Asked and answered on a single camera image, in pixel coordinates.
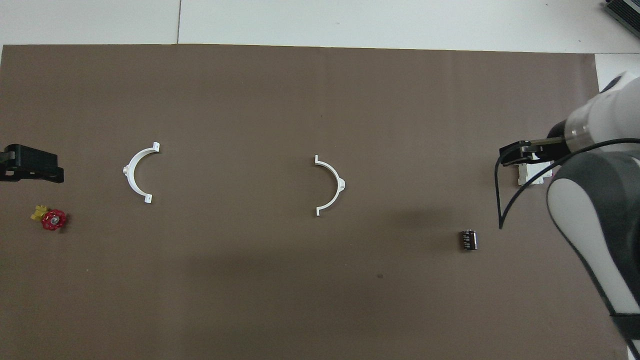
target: red valve handle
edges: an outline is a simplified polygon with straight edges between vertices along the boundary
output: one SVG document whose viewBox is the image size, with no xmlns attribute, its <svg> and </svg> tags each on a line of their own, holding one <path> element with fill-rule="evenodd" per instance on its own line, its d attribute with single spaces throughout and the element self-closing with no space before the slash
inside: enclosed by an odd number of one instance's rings
<svg viewBox="0 0 640 360">
<path fill-rule="evenodd" d="M 42 217 L 42 227 L 47 230 L 55 230 L 59 227 L 63 227 L 67 222 L 67 216 L 63 211 L 53 209 L 46 213 Z"/>
</svg>

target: white floor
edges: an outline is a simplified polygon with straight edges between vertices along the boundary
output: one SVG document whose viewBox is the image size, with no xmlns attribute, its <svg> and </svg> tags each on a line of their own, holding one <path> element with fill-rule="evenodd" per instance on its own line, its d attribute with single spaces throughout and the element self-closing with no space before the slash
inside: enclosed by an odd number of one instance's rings
<svg viewBox="0 0 640 360">
<path fill-rule="evenodd" d="M 600 0 L 0 0 L 0 44 L 251 44 L 593 53 L 601 88 L 640 39 Z"/>
</svg>

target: black cable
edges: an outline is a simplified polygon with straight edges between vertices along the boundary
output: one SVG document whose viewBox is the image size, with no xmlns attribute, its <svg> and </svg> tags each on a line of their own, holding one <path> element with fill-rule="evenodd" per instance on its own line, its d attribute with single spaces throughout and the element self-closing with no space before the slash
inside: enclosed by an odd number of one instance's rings
<svg viewBox="0 0 640 360">
<path fill-rule="evenodd" d="M 529 181 L 524 183 L 518 189 L 518 191 L 514 194 L 514 196 L 512 196 L 511 200 L 509 200 L 509 203 L 504 208 L 504 213 L 503 213 L 502 212 L 502 204 L 500 203 L 500 187 L 498 185 L 498 166 L 500 165 L 500 162 L 502 161 L 502 159 L 504 159 L 505 156 L 507 156 L 510 152 L 513 152 L 514 149 L 516 149 L 517 147 L 521 147 L 522 144 L 516 144 L 516 145 L 508 148 L 507 150 L 505 150 L 500 155 L 500 157 L 498 157 L 498 161 L 495 164 L 495 168 L 494 168 L 494 172 L 493 172 L 493 178 L 495 180 L 495 197 L 496 197 L 497 202 L 498 202 L 498 228 L 502 229 L 502 226 L 504 225 L 504 221 L 505 221 L 505 219 L 507 219 L 507 213 L 509 213 L 509 209 L 511 209 L 513 203 L 520 196 L 520 194 L 526 188 L 528 188 L 529 185 L 531 185 L 535 180 L 537 180 L 537 178 L 541 177 L 544 173 L 548 172 L 549 170 L 553 169 L 554 167 L 557 167 L 559 165 L 562 165 L 563 163 L 566 163 L 569 159 L 571 159 L 572 157 L 574 157 L 574 156 L 576 156 L 578 154 L 582 154 L 583 152 L 591 151 L 591 150 L 597 149 L 599 147 L 608 146 L 608 145 L 616 145 L 616 144 L 619 144 L 619 143 L 640 143 L 640 139 L 637 139 L 637 138 L 622 138 L 622 139 L 607 140 L 607 141 L 595 143 L 595 144 L 587 146 L 587 147 L 583 147 L 580 150 L 577 150 L 575 152 L 572 152 L 571 154 L 563 156 L 562 158 L 556 160 L 553 164 L 545 167 L 543 170 L 538 172 L 534 177 L 529 179 Z"/>
</svg>

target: white curved bracket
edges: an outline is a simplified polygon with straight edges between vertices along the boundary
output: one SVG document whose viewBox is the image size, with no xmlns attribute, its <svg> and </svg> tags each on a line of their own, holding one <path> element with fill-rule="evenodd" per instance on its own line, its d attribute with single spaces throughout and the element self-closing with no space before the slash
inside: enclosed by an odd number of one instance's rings
<svg viewBox="0 0 640 360">
<path fill-rule="evenodd" d="M 340 195 L 340 192 L 344 190 L 344 188 L 346 187 L 346 183 L 344 182 L 344 180 L 342 180 L 340 178 L 340 176 L 338 176 L 338 172 L 335 171 L 335 169 L 333 168 L 333 166 L 323 162 L 323 161 L 318 161 L 318 155 L 316 155 L 316 165 L 320 165 L 322 167 L 326 167 L 327 169 L 329 169 L 329 171 L 333 174 L 333 176 L 335 176 L 335 180 L 338 183 L 338 190 L 335 191 L 335 195 L 333 196 L 333 199 L 331 199 L 330 202 L 327 202 L 325 205 L 322 206 L 318 206 L 316 208 L 316 216 L 319 217 L 320 216 L 320 210 L 324 210 L 326 208 L 328 208 L 329 206 L 331 206 L 336 199 L 338 199 L 338 195 Z"/>
<path fill-rule="evenodd" d="M 131 158 L 131 161 L 129 162 L 129 164 L 122 169 L 122 172 L 129 180 L 129 185 L 131 186 L 133 191 L 144 196 L 145 202 L 147 204 L 151 204 L 151 198 L 153 195 L 149 193 L 145 193 L 144 191 L 140 190 L 140 188 L 138 188 L 138 185 L 136 184 L 136 179 L 134 178 L 134 173 L 136 171 L 136 165 L 138 164 L 140 159 L 144 158 L 146 155 L 149 155 L 153 152 L 160 152 L 160 143 L 154 142 L 153 147 L 144 149 L 139 153 L 135 154 L 133 158 Z"/>
</svg>

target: black capacitor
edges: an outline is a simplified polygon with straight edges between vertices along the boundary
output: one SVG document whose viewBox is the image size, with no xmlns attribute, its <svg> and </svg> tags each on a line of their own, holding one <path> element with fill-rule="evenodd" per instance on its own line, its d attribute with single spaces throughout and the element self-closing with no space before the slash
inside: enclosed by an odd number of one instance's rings
<svg viewBox="0 0 640 360">
<path fill-rule="evenodd" d="M 476 232 L 467 229 L 465 231 L 460 232 L 460 237 L 462 238 L 462 248 L 465 250 L 477 250 L 478 249 L 478 240 L 476 236 Z"/>
</svg>

